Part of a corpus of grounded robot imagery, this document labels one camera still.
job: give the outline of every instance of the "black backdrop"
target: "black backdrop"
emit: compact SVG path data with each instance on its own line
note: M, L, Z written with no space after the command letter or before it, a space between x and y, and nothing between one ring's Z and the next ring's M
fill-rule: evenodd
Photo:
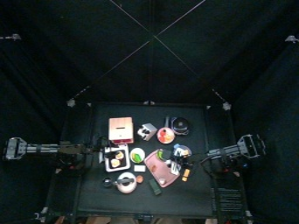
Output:
M0 39L0 144L58 143L74 97L222 103L214 88L233 104L237 136L267 142L247 174L251 211L297 222L299 50L285 40L298 22L291 0L3 1L0 37L23 39ZM47 163L2 164L0 221L42 210Z

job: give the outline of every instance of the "pan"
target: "pan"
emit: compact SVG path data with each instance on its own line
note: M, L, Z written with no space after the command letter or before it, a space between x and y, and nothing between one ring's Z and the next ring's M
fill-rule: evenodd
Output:
M165 127L157 132L158 140L162 144L169 144L174 141L175 134L173 129L169 128L170 116L166 117Z

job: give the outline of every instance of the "green object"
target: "green object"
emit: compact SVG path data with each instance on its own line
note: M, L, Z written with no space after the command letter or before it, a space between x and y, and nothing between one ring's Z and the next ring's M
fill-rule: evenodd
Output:
M158 153L157 153L157 156L163 160L163 154L165 154L165 151L163 150L159 150Z
M143 161L143 159L141 158L139 154L134 155L134 160L141 163Z
M162 193L162 189L161 189L159 185L157 184L157 181L155 181L154 178L150 179L150 185L151 185L151 187L154 189L154 194L159 195Z

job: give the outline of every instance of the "plate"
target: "plate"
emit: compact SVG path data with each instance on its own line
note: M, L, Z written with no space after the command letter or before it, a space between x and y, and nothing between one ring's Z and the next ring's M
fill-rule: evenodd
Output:
M174 141L175 134L174 131L170 128L162 128L159 129L158 133L158 140L162 144L169 144Z
M134 158L133 158L134 154L138 154L138 155L139 155L139 157L141 157L141 159L142 159L141 162L137 162L137 161L134 160ZM141 164L141 163L145 161L145 159L146 159L146 152L143 151L143 149L141 149L141 148L134 148L134 149L131 150L131 152L130 152L130 158L131 158L131 161L133 161L134 163Z

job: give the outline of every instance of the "white plate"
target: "white plate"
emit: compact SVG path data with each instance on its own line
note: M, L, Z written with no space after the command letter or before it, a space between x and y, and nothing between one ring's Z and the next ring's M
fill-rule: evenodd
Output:
M134 148L133 150L131 150L131 152L130 152L130 158L131 158L131 161L134 162L134 163L137 163L138 164L138 162L133 159L133 154L138 154L139 156L141 156L141 158L142 158L142 162L145 161L145 159L146 159L146 152L143 151L143 149L141 149L141 148Z

